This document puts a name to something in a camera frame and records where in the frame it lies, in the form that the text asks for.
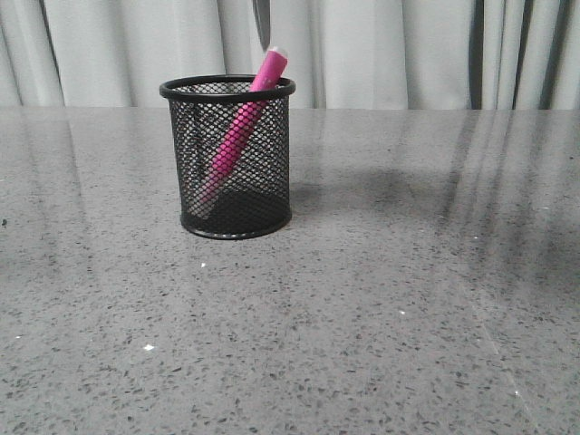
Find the black mesh pen holder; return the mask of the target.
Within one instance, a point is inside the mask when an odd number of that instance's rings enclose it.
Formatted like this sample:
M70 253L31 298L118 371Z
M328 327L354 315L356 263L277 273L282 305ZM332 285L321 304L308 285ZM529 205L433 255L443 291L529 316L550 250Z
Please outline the black mesh pen holder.
M180 223L200 237L236 240L277 231L291 219L289 99L295 82L251 92L251 75L196 76L164 82L179 184ZM267 101L248 144L223 184L209 217L195 215L195 196L237 110Z

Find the grey orange scissors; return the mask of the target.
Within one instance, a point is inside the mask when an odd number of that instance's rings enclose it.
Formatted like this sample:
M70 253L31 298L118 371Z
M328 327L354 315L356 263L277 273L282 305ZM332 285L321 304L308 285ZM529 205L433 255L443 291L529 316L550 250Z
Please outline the grey orange scissors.
M267 51L271 42L271 5L269 0L253 0L253 14L260 45Z

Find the grey curtain backdrop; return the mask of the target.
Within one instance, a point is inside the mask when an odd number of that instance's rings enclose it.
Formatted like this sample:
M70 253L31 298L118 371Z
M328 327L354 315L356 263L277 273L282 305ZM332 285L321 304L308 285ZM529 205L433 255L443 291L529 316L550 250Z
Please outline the grey curtain backdrop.
M296 108L579 105L576 1L274 1ZM253 73L248 1L4 1L3 106L158 107L173 78Z

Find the pink marker pen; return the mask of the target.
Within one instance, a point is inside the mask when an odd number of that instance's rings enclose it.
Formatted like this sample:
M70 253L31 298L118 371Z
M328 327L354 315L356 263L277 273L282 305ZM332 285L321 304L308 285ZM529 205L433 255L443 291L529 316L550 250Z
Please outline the pink marker pen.
M266 56L249 86L251 92L273 90L288 63L287 52L274 46L266 51ZM195 196L195 215L207 219L218 200L218 194L227 178L233 172L243 149L249 142L261 118L267 101L244 103L231 121L227 133L212 157L208 173Z

